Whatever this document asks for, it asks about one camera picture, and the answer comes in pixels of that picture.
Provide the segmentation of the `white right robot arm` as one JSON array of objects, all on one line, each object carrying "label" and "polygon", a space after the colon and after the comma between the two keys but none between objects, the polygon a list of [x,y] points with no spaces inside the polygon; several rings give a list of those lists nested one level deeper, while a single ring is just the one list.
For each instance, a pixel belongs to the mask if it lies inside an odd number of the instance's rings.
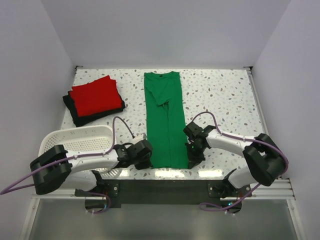
[{"label": "white right robot arm", "polygon": [[245,159],[246,167],[233,169],[223,180],[211,186],[212,192],[221,198],[233,197],[241,188],[253,183],[269,187],[288,169],[289,161],[265,133],[257,137],[241,136],[220,131],[212,125],[202,128],[193,121],[183,132],[189,141],[185,145],[190,168],[203,162],[206,159],[204,151],[211,148]]}]

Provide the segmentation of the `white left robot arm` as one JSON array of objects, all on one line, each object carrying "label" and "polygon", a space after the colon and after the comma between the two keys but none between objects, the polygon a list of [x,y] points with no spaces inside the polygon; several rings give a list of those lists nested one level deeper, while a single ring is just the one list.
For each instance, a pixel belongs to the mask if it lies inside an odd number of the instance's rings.
[{"label": "white left robot arm", "polygon": [[151,166],[153,147],[146,139],[136,143],[116,144],[104,152],[68,151],[62,144],[55,145],[30,164],[37,195],[58,190],[67,179],[75,188],[99,196],[104,190],[97,169],[127,168],[135,165],[140,170]]}]

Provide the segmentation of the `green t shirt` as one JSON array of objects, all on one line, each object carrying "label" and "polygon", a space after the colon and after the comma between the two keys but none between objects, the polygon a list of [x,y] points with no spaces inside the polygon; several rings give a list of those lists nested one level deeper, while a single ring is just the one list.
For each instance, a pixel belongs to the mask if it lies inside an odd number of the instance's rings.
[{"label": "green t shirt", "polygon": [[188,169],[180,73],[144,73],[147,139],[154,168]]}]

